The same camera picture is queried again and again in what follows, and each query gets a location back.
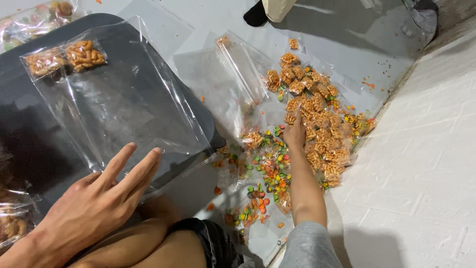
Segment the gray sleeve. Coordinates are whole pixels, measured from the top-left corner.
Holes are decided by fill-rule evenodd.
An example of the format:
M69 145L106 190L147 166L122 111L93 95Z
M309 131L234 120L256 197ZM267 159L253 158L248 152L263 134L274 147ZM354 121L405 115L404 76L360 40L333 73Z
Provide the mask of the gray sleeve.
M319 223L305 221L291 231L279 268L342 268L329 232Z

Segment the foot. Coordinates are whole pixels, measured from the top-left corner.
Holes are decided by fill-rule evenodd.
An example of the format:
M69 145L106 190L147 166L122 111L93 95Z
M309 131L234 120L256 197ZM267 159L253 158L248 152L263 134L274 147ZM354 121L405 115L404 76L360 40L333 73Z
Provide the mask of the foot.
M158 196L137 207L143 220L161 218L170 226L182 219L179 207L166 196Z
M249 26L259 27L268 21L263 1L259 0L248 12L243 15L243 19Z

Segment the black tray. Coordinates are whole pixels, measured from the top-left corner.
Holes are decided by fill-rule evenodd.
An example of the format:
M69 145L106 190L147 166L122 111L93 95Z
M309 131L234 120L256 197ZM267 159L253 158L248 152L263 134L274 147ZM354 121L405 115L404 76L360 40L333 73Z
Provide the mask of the black tray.
M31 193L43 195L44 201L40 204L43 213L71 184L89 171L31 82L19 56L41 47L54 46L90 28L122 21L110 14L91 14L0 54L0 140L14 155L12 167L15 176L31 182ZM119 39L139 35L129 24L122 24L115 30L118 32L114 36ZM99 41L106 52L114 48L110 36L105 41ZM148 50L157 53L150 45ZM217 134L208 110L180 79L173 76L212 147L224 146L224 139ZM189 167L196 157L165 154L158 172L160 183L171 181Z

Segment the hand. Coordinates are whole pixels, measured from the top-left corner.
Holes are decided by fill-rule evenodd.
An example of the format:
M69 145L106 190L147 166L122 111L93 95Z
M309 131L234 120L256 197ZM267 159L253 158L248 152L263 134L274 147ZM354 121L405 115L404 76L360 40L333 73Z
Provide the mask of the hand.
M154 148L117 183L116 177L136 148L135 143L127 144L103 173L92 173L73 184L26 237L48 252L60 252L66 262L123 225L137 207L161 159L160 149Z
M306 140L306 129L302 124L301 110L297 111L296 120L293 126L286 124L284 130L284 142L288 145L289 149L299 149L304 146Z

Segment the white wall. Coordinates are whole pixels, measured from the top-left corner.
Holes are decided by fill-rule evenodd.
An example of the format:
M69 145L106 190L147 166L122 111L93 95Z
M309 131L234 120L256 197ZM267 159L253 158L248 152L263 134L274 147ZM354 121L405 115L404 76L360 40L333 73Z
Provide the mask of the white wall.
M393 97L326 196L334 246L354 268L476 267L476 31Z

